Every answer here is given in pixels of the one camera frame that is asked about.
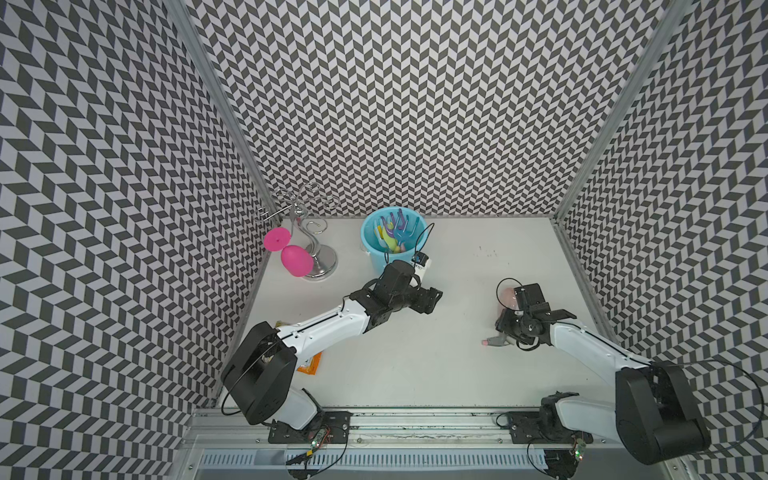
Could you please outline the purple fork pink handle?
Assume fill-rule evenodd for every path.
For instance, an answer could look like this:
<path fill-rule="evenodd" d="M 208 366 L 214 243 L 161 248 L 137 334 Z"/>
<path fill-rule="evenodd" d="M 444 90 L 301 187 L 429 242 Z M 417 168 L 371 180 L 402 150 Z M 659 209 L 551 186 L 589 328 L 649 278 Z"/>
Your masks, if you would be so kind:
<path fill-rule="evenodd" d="M 382 222 L 387 233 L 395 238 L 404 235 L 406 229 L 406 216 L 401 210 L 390 212 L 388 217 L 383 217 Z"/>

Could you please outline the light blue toy rake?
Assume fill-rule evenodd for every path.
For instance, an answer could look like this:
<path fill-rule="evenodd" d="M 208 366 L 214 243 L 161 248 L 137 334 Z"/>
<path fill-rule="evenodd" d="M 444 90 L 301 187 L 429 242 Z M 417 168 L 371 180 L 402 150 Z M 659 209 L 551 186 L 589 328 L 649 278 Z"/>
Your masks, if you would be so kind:
<path fill-rule="evenodd" d="M 406 216 L 406 229 L 404 230 L 404 246 L 407 250 L 415 249 L 423 230 L 422 218 L 418 215 Z"/>

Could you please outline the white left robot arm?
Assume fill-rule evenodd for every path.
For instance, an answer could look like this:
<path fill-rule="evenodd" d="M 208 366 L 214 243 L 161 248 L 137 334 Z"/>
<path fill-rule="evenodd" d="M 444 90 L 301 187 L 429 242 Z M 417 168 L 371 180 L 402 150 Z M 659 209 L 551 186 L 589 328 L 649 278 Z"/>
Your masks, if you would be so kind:
<path fill-rule="evenodd" d="M 422 286 L 412 264 L 395 260 L 325 313 L 281 327 L 261 322 L 247 332 L 222 371 L 225 399 L 235 403 L 250 425 L 273 420 L 303 430 L 316 421 L 321 408 L 293 385 L 301 364 L 386 323 L 395 312 L 430 314 L 442 296 L 442 291 Z"/>

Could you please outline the green trowel wooden handle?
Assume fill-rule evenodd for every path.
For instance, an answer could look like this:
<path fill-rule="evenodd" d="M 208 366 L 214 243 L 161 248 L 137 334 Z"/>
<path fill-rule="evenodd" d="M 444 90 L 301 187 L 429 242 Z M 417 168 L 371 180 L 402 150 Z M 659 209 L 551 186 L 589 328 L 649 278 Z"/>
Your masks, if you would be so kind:
<path fill-rule="evenodd" d="M 403 242 L 399 242 L 398 240 L 391 238 L 389 236 L 384 237 L 384 242 L 392 253 L 397 254 L 397 253 L 405 252 Z"/>

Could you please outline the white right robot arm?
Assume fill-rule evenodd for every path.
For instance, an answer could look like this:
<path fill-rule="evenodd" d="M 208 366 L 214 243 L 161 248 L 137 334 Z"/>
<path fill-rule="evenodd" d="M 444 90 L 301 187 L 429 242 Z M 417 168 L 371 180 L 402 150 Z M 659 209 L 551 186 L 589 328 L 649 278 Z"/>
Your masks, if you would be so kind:
<path fill-rule="evenodd" d="M 516 443 L 535 437 L 576 444 L 600 437 L 620 443 L 637 461 L 653 465 L 707 450 L 711 434 L 682 367 L 623 349 L 576 324 L 565 309 L 554 310 L 539 285 L 518 285 L 495 328 L 517 348 L 532 352 L 549 346 L 565 352 L 595 373 L 614 395 L 588 400 L 576 392 L 542 399 L 538 412 L 508 413 Z"/>

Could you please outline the teal fork yellow handle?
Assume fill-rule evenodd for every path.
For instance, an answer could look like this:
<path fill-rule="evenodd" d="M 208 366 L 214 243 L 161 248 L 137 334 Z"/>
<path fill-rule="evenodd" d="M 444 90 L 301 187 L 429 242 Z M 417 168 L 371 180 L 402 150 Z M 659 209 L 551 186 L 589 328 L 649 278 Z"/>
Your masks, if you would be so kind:
<path fill-rule="evenodd" d="M 399 209 L 396 214 L 395 239 L 402 253 L 413 249 L 417 245 L 417 237 L 421 225 L 421 217 L 418 214 L 405 212 Z"/>

